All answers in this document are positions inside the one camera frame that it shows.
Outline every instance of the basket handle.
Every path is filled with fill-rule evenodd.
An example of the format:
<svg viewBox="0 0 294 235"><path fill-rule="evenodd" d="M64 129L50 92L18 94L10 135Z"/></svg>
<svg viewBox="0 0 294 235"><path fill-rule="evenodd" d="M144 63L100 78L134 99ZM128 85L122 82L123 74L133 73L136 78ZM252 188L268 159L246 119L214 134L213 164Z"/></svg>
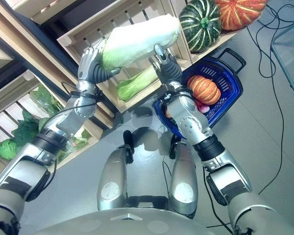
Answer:
<svg viewBox="0 0 294 235"><path fill-rule="evenodd" d="M239 67L239 69L235 71L235 74L237 75L242 70L242 68L244 68L244 66L246 65L246 61L238 53L236 53L234 50L230 48L224 49L224 51L217 57L217 59L223 62L223 60L221 60L221 57L226 52L233 55L241 63L241 67Z"/></svg>

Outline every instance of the orange pumpkin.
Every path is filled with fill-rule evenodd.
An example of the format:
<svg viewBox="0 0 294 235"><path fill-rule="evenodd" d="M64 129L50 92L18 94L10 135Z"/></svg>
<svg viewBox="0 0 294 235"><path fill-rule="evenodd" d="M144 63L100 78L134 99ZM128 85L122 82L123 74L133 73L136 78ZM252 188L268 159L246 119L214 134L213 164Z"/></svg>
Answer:
<svg viewBox="0 0 294 235"><path fill-rule="evenodd" d="M220 99L221 92L216 84L204 76L192 76L187 86L193 91L193 97L203 104L212 105Z"/></svg>
<svg viewBox="0 0 294 235"><path fill-rule="evenodd" d="M237 30L251 24L260 16L266 3L267 0L215 0L225 30Z"/></svg>

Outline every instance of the pumpkin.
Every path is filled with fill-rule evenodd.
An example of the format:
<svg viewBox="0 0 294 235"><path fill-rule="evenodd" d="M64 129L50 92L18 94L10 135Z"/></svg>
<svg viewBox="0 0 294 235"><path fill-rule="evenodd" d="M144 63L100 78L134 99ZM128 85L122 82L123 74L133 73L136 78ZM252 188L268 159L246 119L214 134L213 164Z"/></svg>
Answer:
<svg viewBox="0 0 294 235"><path fill-rule="evenodd" d="M179 15L187 44L192 52L202 52L221 33L220 9L213 0L192 0Z"/></svg>
<svg viewBox="0 0 294 235"><path fill-rule="evenodd" d="M267 0L215 0L225 30L237 30L251 24L265 8Z"/></svg>
<svg viewBox="0 0 294 235"><path fill-rule="evenodd" d="M204 76L192 76L187 86L193 91L193 97L203 104L212 105L220 99L221 92L216 84Z"/></svg>

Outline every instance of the gray floor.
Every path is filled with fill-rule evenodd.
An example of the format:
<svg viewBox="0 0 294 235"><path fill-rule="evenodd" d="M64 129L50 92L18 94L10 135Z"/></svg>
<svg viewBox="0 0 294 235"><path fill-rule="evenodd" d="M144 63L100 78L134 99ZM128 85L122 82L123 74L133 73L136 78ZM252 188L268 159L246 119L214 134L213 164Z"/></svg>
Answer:
<svg viewBox="0 0 294 235"><path fill-rule="evenodd" d="M269 3L277 9L282 3L290 2L293 1ZM262 20L265 21L266 16L265 12ZM257 23L250 27L253 34L258 28ZM268 33L260 35L260 42L268 48ZM271 80L262 78L258 73L259 52L247 30L219 48L216 54L226 47L237 51L247 61L246 67L239 73L244 93L213 130L245 169L254 190L259 191L279 167L281 116ZM289 64L294 74L294 53L286 53L289 47L280 50L285 63L292 61ZM264 63L262 69L269 73L269 64ZM279 176L263 192L263 197L294 225L294 92L279 66L274 82L285 118L283 164ZM161 161L168 152L171 135L154 115L151 104L152 99L133 112L126 112L123 124L119 124L115 131L58 170L50 187L38 199L27 203L21 220L22 235L97 210L96 193L101 171L109 154L122 143L122 133L126 129L134 133L137 146L134 163L127 167L129 195L166 195ZM205 226L217 225L219 223L212 214L204 189L201 165L198 157L195 156L195 159L199 190L195 220ZM165 161L172 167L172 160L165 158ZM216 205L216 211L228 222L225 207ZM217 235L227 234L222 227L212 231Z"/></svg>

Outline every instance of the green striped squash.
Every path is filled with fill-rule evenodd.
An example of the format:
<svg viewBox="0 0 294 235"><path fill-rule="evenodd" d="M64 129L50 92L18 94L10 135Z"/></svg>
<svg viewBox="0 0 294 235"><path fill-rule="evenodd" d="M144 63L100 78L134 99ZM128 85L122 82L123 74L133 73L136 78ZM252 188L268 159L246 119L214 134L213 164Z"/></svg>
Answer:
<svg viewBox="0 0 294 235"><path fill-rule="evenodd" d="M221 33L220 9L213 0L192 0L179 15L186 41L192 52L202 52Z"/></svg>

